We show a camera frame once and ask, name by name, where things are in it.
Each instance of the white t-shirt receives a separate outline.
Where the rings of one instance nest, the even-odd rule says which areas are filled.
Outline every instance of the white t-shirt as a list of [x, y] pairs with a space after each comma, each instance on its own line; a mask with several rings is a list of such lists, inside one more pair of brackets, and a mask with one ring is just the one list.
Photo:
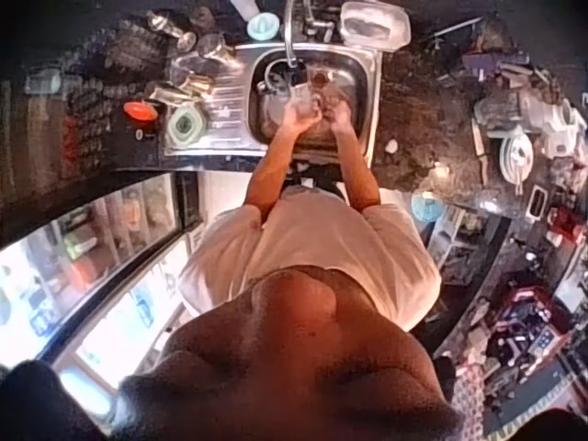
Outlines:
[[250, 280], [290, 266], [342, 271], [405, 331], [433, 307], [441, 284], [403, 208], [379, 205], [360, 214], [309, 190], [282, 195], [264, 224], [251, 205], [222, 213], [184, 268], [180, 291], [192, 308], [206, 312], [237, 297]]

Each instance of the red lid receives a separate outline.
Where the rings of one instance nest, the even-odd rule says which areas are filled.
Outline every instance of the red lid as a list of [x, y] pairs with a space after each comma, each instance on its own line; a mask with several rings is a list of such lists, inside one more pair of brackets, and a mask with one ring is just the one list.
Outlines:
[[129, 101], [123, 109], [127, 115], [138, 121], [155, 121], [158, 116], [157, 110], [151, 104], [141, 101]]

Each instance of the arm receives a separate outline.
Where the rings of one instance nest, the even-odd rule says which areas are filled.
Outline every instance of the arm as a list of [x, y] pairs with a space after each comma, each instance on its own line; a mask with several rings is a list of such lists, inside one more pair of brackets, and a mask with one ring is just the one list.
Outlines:
[[316, 108], [312, 115], [300, 113], [298, 101], [292, 99], [286, 104], [284, 120], [269, 144], [266, 156], [251, 176], [244, 205], [258, 207], [262, 221], [267, 219], [279, 198], [296, 139], [322, 119], [321, 111]]
[[280, 127], [269, 144], [266, 156], [262, 158], [251, 176], [244, 205], [258, 207], [262, 220], [267, 219], [267, 215], [279, 198], [297, 138], [296, 132]]
[[349, 204], [360, 213], [368, 207], [379, 205], [378, 183], [361, 154], [359, 141], [351, 125], [351, 111], [345, 101], [341, 101], [334, 109], [331, 129], [337, 141], [339, 164]]

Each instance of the faucet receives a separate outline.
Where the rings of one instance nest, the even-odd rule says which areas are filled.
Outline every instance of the faucet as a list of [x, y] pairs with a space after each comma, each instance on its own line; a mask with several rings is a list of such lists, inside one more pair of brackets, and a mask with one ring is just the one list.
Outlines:
[[[286, 45], [286, 61], [290, 69], [298, 67], [298, 59], [294, 53], [292, 43], [292, 15], [294, 9], [294, 2], [296, 0], [286, 0], [286, 8], [284, 10], [284, 44]], [[312, 13], [311, 0], [302, 0], [304, 5], [304, 23], [312, 29], [311, 34], [314, 35], [318, 28], [326, 29], [323, 41], [328, 43], [333, 37], [335, 24], [333, 21], [317, 20]]]

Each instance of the red object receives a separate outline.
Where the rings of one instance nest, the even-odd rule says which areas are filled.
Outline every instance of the red object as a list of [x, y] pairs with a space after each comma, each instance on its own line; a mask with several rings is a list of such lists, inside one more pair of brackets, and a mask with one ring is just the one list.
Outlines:
[[538, 285], [527, 287], [509, 288], [503, 295], [498, 307], [488, 316], [487, 323], [492, 331], [503, 331], [509, 325], [517, 322], [512, 314], [516, 304], [523, 301], [533, 301], [540, 309], [548, 313], [549, 320], [545, 324], [545, 330], [552, 335], [551, 340], [541, 341], [539, 338], [529, 346], [528, 351], [533, 353], [536, 350], [541, 354], [534, 370], [545, 366], [565, 346], [571, 338], [570, 330], [571, 314], [557, 305], [545, 289]]
[[141, 101], [129, 101], [122, 107], [127, 115], [138, 121], [149, 121], [153, 122], [157, 120], [157, 110], [147, 103]]
[[557, 207], [549, 211], [549, 230], [561, 234], [571, 243], [579, 244], [584, 238], [584, 222], [582, 218], [566, 207]]

